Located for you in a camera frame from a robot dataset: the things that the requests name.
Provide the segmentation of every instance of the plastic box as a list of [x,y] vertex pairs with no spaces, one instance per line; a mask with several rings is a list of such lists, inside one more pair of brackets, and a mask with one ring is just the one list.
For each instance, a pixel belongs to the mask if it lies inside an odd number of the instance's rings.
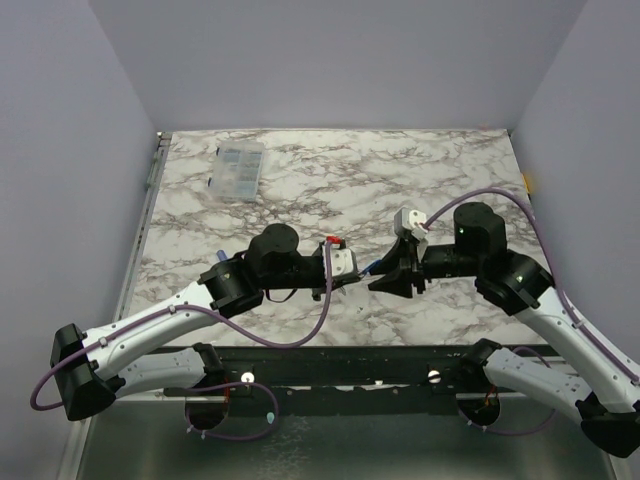
[[259,142],[222,142],[209,178],[215,198],[255,201],[266,149]]

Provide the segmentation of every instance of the purple cable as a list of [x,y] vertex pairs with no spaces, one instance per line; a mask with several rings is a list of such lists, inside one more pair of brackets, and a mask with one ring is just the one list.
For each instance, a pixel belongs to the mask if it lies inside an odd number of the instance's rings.
[[443,213],[445,213],[446,211],[450,210],[452,207],[455,207],[459,203],[462,203],[462,202],[464,202],[465,200],[468,200],[471,197],[475,197],[475,196],[481,195],[483,193],[494,193],[496,195],[502,195],[503,197],[508,198],[513,203],[515,203],[518,207],[520,207],[520,210],[522,210],[522,212],[527,217],[527,220],[529,220],[529,223],[531,224],[531,227],[533,228],[533,231],[536,234],[536,237],[538,238],[538,242],[540,243],[540,248],[542,249],[542,253],[544,254],[545,258],[547,259],[547,263],[549,264],[549,270],[551,271],[551,275],[553,276],[553,280],[555,281],[556,291],[558,293],[558,298],[560,299],[560,303],[564,307],[565,311],[569,315],[569,318],[571,318],[571,321],[573,322],[573,326],[575,328],[577,328],[578,330],[580,330],[580,332],[582,332],[582,334],[598,350],[600,350],[600,352],[605,357],[607,357],[607,359],[611,363],[613,363],[627,377],[629,377],[629,379],[633,383],[638,383],[640,381],[640,377],[637,374],[635,374],[629,367],[627,367],[622,362],[622,360],[620,360],[616,356],[615,353],[613,353],[611,350],[609,350],[607,348],[607,346],[604,343],[602,343],[593,334],[593,332],[591,332],[591,330],[589,330],[587,328],[586,325],[584,325],[583,321],[580,318],[578,318],[578,316],[574,312],[573,307],[569,303],[569,300],[567,299],[567,296],[564,293],[564,288],[562,287],[562,283],[561,283],[560,277],[559,277],[559,275],[557,275],[557,271],[556,271],[556,268],[555,268],[555,263],[553,262],[553,260],[551,258],[551,255],[549,254],[550,250],[547,248],[547,246],[545,244],[545,241],[543,240],[542,235],[540,234],[540,229],[538,228],[538,224],[536,223],[536,220],[533,217],[533,213],[529,209],[529,206],[523,200],[521,200],[520,198],[518,198],[513,193],[511,193],[511,192],[509,192],[507,190],[502,190],[500,188],[495,188],[495,187],[481,188],[479,190],[474,190],[473,192],[465,193],[464,195],[461,195],[460,197],[450,201],[444,207],[442,207],[440,210],[438,210],[436,213],[434,213],[431,216],[431,218],[429,218],[429,220],[427,220],[423,224],[423,226],[428,229],[438,218],[440,218],[440,216],[442,216]]
[[[536,357],[538,357],[540,359],[540,361],[547,368],[551,368],[551,365],[549,365],[549,362],[547,362],[542,355],[540,355],[538,352],[536,352],[532,348],[521,346],[521,347],[516,347],[516,348],[513,349],[513,353],[518,353],[518,352],[529,352],[529,353],[535,355]],[[464,418],[467,421],[467,423],[469,425],[471,425],[473,427],[476,427],[476,428],[482,430],[483,432],[489,432],[489,433],[492,433],[494,435],[500,435],[500,436],[503,436],[503,437],[524,437],[526,435],[533,435],[534,433],[538,433],[538,432],[544,430],[545,428],[547,428],[551,424],[553,419],[556,417],[558,412],[556,410],[552,410],[551,414],[540,425],[538,425],[537,427],[534,427],[534,428],[532,428],[530,430],[524,430],[522,432],[514,432],[514,431],[510,431],[510,430],[496,430],[496,429],[493,429],[491,427],[485,427],[483,425],[479,425],[479,424],[474,423],[473,421],[469,420],[469,417],[467,417],[462,410],[458,409],[458,413],[460,414],[460,416],[462,418]]]
[[189,417],[189,410],[187,410],[185,419],[187,420],[187,423],[189,424],[189,429],[190,429],[187,432],[193,430],[194,432],[197,432],[199,434],[204,434],[207,437],[218,438],[220,440],[229,440],[232,442],[250,442],[252,440],[259,440],[261,438],[266,437],[270,433],[272,433],[275,430],[278,423],[278,415],[280,414],[280,407],[278,406],[278,400],[276,399],[276,396],[273,394],[271,390],[269,390],[269,388],[265,387],[264,385],[260,383],[253,383],[253,382],[233,382],[233,383],[225,383],[223,385],[216,385],[214,387],[187,388],[186,390],[188,392],[193,392],[193,393],[202,393],[202,392],[213,392],[216,390],[224,390],[225,388],[235,388],[235,387],[257,387],[269,396],[269,398],[271,399],[271,402],[273,403],[273,422],[271,422],[271,424],[267,428],[265,428],[262,432],[254,433],[251,435],[243,435],[243,436],[213,433],[209,430],[198,430],[192,425],[191,418]]
[[[318,318],[318,322],[316,323],[315,327],[313,327],[313,329],[311,330],[311,332],[309,332],[308,335],[306,335],[305,337],[301,338],[300,340],[296,341],[296,342],[291,342],[291,343],[275,343],[275,342],[271,342],[269,340],[265,340],[264,338],[258,337],[257,335],[254,335],[253,333],[249,332],[248,330],[245,330],[244,328],[242,328],[240,325],[237,325],[235,323],[233,323],[231,320],[229,320],[228,318],[223,317],[222,315],[220,315],[217,312],[214,312],[213,310],[210,310],[208,308],[204,308],[204,307],[198,307],[195,305],[176,305],[175,306],[175,310],[190,310],[190,311],[194,311],[194,312],[200,312],[200,313],[204,313],[205,315],[209,315],[210,317],[218,320],[219,322],[224,323],[225,325],[227,325],[228,327],[231,327],[232,329],[234,329],[236,332],[244,335],[245,337],[253,340],[254,342],[260,343],[262,345],[265,345],[267,347],[271,347],[271,348],[278,348],[278,349],[290,349],[290,348],[296,348],[296,347],[300,347],[302,345],[304,345],[305,343],[309,342],[313,337],[315,337],[317,335],[317,333],[320,331],[320,329],[322,328],[322,325],[324,324],[324,321],[327,318],[327,314],[329,313],[329,305],[331,303],[331,288],[333,287],[333,276],[331,274],[331,241],[327,240],[325,242],[325,246],[324,246],[324,254],[325,254],[325,259],[327,262],[327,273],[326,273],[326,277],[327,277],[327,284],[326,284],[326,293],[324,296],[324,304],[322,305],[322,312],[320,312],[320,317]],[[154,320],[162,315],[167,315],[167,314],[171,314],[171,311],[169,310],[169,308],[164,308],[162,310],[158,310],[157,312],[153,312],[150,313],[149,315],[146,315],[138,320],[136,320],[135,322],[131,322],[129,325],[122,327],[120,330],[111,333],[110,335],[105,336],[104,338],[107,340],[107,342],[110,342],[111,340],[119,337],[120,335],[123,335],[124,333],[127,333],[131,330],[133,330],[134,328],[139,327],[140,325],[147,323],[151,320]],[[49,370],[36,384],[35,388],[33,389],[33,392],[31,392],[31,397],[29,399],[29,403],[31,405],[31,408],[33,408],[34,410],[37,410],[39,412],[44,412],[47,410],[53,410],[54,408],[59,408],[63,405],[62,402],[57,402],[57,403],[50,403],[49,405],[40,405],[38,404],[38,394],[40,393],[40,390],[42,390],[42,387],[44,387],[45,383],[47,383],[49,381],[49,379],[51,377],[53,377],[58,371],[60,371],[61,369],[63,369],[65,366],[69,365],[71,362],[73,362],[74,360],[76,360],[77,358],[86,355],[87,353],[95,350],[96,348],[100,347],[100,342],[94,342],[80,350],[78,350],[75,353],[72,353],[71,355],[69,355],[68,357],[66,357],[65,359],[63,359],[62,361],[60,361],[59,363],[57,363],[51,370]]]

